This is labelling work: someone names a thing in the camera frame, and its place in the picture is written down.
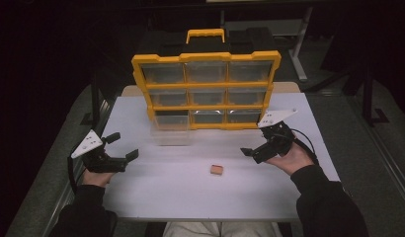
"white table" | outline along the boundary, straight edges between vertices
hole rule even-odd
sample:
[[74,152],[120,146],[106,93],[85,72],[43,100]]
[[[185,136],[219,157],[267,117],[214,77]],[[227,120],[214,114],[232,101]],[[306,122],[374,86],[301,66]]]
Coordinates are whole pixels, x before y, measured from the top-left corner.
[[[271,109],[296,108],[287,118],[291,128],[313,142],[319,162],[330,180],[339,177],[304,94],[273,94]],[[112,157],[138,148],[139,157],[107,187],[104,206],[119,217],[135,220],[271,220],[298,219],[299,192],[289,176],[275,166],[256,164],[240,147],[265,143],[261,130],[192,130],[190,146],[157,146],[150,136],[150,121],[143,97],[119,97],[104,136],[121,133],[106,146]],[[211,165],[224,167],[222,176]]]

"eraser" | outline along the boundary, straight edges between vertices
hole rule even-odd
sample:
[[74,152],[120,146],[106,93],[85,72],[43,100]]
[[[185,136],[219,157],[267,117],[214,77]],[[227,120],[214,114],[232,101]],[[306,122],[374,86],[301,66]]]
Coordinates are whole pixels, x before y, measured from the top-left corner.
[[222,175],[223,174],[223,167],[218,166],[218,165],[212,165],[209,172],[214,174],[214,175]]

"black sleeve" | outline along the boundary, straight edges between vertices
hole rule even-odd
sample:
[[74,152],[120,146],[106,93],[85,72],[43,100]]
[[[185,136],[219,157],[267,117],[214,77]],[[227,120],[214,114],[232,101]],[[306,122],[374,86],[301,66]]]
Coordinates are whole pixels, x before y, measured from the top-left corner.
[[75,199],[61,210],[49,236],[108,236],[110,219],[102,206],[105,189],[83,185]]
[[365,221],[358,207],[344,192],[340,182],[331,182],[316,165],[291,175],[301,193],[297,212],[305,237],[365,237]]

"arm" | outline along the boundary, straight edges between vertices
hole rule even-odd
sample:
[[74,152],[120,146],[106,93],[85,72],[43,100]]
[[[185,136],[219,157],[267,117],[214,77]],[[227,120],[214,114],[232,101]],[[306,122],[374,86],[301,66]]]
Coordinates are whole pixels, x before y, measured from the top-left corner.
[[297,213],[305,237],[368,236],[364,218],[340,182],[331,182],[322,168],[313,165],[305,151],[292,144],[283,157],[267,161],[290,175],[301,193]]
[[75,199],[61,210],[49,236],[108,236],[110,219],[102,207],[105,186],[113,174],[85,171]]

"person's lap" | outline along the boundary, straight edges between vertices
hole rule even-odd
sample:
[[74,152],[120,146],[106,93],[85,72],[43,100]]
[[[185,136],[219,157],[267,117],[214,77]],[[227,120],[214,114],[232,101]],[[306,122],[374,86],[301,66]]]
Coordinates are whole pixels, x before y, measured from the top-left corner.
[[281,237],[274,222],[168,222],[164,237]]

